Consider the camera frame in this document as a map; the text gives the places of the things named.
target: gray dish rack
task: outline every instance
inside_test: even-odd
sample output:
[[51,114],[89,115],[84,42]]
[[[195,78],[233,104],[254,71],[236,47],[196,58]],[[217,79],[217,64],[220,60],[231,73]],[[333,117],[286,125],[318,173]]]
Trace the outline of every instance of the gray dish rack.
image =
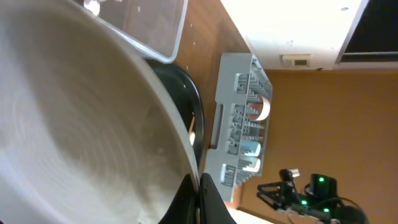
[[[272,85],[256,56],[250,53],[224,53],[221,56],[216,90],[216,112],[211,147],[206,154],[205,172],[211,175],[221,198],[232,202],[234,189],[254,175],[261,175],[266,149],[269,116],[251,121],[249,114],[259,111],[248,103],[261,103],[261,95],[271,102]],[[243,170],[250,164],[240,142],[261,144],[258,172]]]

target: wooden table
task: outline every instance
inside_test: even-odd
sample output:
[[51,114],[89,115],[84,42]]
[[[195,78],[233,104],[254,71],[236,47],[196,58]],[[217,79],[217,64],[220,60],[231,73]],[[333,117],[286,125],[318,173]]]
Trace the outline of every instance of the wooden table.
[[[250,52],[220,0],[188,0],[187,15],[175,63],[193,78],[205,110],[205,147],[210,146],[215,113],[215,94],[221,55],[224,52]],[[200,163],[203,173],[206,152]],[[239,205],[241,189],[234,202]]]

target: clear plastic bin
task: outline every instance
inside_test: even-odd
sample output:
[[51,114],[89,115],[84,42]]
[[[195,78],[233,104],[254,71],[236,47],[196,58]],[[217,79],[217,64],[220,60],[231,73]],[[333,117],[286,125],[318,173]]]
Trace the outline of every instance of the clear plastic bin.
[[163,63],[175,60],[188,0],[91,1],[100,2],[98,17],[143,57]]

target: orange wall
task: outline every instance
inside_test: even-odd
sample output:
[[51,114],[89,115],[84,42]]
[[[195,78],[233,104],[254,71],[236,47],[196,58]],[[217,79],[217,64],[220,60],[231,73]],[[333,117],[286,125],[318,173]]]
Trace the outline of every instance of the orange wall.
[[[256,198],[279,170],[300,169],[298,190],[319,173],[338,181],[370,223],[398,222],[398,71],[268,71],[274,86],[262,177],[243,187],[240,209],[288,223]],[[308,218],[292,216],[296,223]]]

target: large white plate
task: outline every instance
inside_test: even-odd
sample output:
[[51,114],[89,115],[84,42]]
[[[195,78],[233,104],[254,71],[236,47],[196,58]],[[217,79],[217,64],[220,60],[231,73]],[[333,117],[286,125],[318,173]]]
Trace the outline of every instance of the large white plate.
[[187,131],[149,66],[63,0],[0,0],[0,219],[157,223]]

